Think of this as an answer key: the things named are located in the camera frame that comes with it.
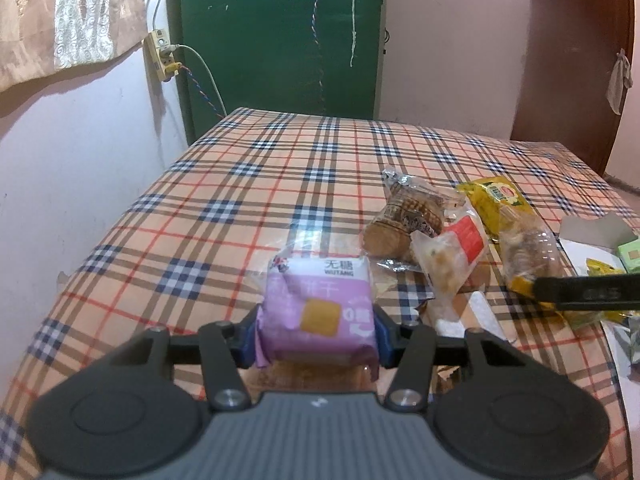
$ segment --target white wall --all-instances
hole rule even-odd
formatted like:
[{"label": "white wall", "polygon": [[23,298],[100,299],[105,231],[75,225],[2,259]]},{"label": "white wall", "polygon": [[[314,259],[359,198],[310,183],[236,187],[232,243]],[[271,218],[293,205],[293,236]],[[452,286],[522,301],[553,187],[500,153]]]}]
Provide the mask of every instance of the white wall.
[{"label": "white wall", "polygon": [[626,94],[625,107],[607,173],[632,186],[640,187],[640,0],[636,2],[636,35],[631,60],[631,79],[636,83]]},{"label": "white wall", "polygon": [[380,117],[509,138],[530,0],[387,0]]},{"label": "white wall", "polygon": [[140,48],[0,94],[0,399],[59,273],[186,146],[175,82],[148,79]]}]

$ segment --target white cloth hanging on door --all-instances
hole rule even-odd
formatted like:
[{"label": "white cloth hanging on door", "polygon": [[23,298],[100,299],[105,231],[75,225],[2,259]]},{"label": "white cloth hanging on door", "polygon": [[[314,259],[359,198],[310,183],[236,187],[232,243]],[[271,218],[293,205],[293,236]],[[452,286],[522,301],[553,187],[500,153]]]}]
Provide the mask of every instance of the white cloth hanging on door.
[{"label": "white cloth hanging on door", "polygon": [[613,113],[620,115],[620,102],[622,101],[622,92],[624,88],[631,88],[634,82],[631,80],[631,63],[626,58],[625,49],[621,48],[618,53],[618,60],[613,66],[611,79],[609,79],[609,88],[607,88],[607,101],[613,110]]}]

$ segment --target purple snack package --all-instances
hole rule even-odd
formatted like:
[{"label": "purple snack package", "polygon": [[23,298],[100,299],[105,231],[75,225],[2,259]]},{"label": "purple snack package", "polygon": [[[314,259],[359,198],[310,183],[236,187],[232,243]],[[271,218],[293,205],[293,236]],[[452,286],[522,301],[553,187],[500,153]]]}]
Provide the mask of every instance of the purple snack package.
[{"label": "purple snack package", "polygon": [[378,377],[366,258],[283,258],[267,273],[258,309],[255,362],[368,365]]}]

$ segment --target square biscuit picture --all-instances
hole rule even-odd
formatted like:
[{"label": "square biscuit picture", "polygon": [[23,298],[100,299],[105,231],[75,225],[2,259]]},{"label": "square biscuit picture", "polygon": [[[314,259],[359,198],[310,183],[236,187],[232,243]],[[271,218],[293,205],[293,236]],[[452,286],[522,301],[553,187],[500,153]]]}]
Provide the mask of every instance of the square biscuit picture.
[{"label": "square biscuit picture", "polygon": [[300,330],[309,334],[335,337],[340,326],[342,307],[335,301],[309,298],[300,318]]}]

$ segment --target white snack package with red label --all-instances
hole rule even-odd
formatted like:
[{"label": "white snack package with red label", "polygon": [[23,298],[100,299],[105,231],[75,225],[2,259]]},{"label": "white snack package with red label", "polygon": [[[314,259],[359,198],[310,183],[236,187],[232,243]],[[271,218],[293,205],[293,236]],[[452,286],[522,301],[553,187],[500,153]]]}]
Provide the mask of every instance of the white snack package with red label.
[{"label": "white snack package with red label", "polygon": [[482,221],[468,201],[462,211],[456,211],[455,218],[435,238],[420,231],[411,233],[415,259],[429,276],[440,304],[450,304],[489,243]]}]

